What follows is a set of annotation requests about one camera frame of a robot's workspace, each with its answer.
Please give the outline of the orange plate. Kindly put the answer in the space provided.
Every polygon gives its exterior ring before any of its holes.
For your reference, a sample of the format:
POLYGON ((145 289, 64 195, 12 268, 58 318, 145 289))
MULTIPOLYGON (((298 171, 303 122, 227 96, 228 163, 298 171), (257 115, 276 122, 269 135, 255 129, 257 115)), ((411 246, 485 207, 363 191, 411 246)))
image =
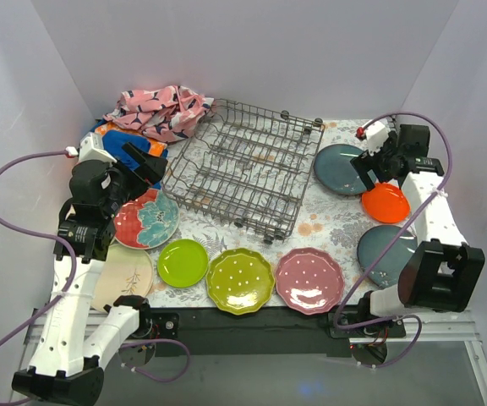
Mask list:
POLYGON ((377 222, 399 223, 410 214, 410 205, 403 192, 395 185, 378 183, 361 196, 364 211, 377 222))

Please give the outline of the pink polka dot plate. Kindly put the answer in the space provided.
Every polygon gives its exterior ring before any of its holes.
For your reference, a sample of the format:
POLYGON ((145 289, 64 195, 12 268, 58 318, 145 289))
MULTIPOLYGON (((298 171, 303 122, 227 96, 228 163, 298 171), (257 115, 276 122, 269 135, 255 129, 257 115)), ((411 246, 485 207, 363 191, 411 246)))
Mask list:
POLYGON ((279 260, 274 275, 277 294, 287 307, 304 315, 326 313, 342 301, 342 268, 324 250, 290 250, 279 260))

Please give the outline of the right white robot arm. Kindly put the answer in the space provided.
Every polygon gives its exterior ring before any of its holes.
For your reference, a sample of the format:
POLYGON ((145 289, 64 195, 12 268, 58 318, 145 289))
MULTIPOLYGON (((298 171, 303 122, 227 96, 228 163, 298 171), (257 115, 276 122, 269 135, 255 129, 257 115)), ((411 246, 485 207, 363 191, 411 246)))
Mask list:
POLYGON ((454 221, 443 184, 446 172, 430 157, 430 129, 403 124, 389 130, 383 123, 366 124, 356 136, 367 148, 351 164, 367 190, 371 181, 395 179, 408 200, 414 218, 417 248, 404 264, 397 282, 367 292, 358 302, 357 329, 374 336, 386 326, 386 318, 413 311, 465 311, 484 267, 485 256, 462 236, 454 221))

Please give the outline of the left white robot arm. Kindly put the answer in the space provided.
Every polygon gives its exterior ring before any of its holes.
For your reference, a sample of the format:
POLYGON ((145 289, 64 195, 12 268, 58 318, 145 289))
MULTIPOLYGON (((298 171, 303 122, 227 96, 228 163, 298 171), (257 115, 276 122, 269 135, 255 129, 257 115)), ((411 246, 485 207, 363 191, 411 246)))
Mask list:
POLYGON ((85 328, 96 284, 115 236, 120 209, 160 182, 167 159, 127 142, 123 151, 136 163, 127 167, 108 156, 92 157, 79 148, 69 181, 70 198, 58 215, 52 298, 37 350, 29 365, 14 373, 14 391, 39 401, 93 405, 107 363, 129 336, 146 337, 153 327, 147 300, 121 295, 90 337, 85 328))

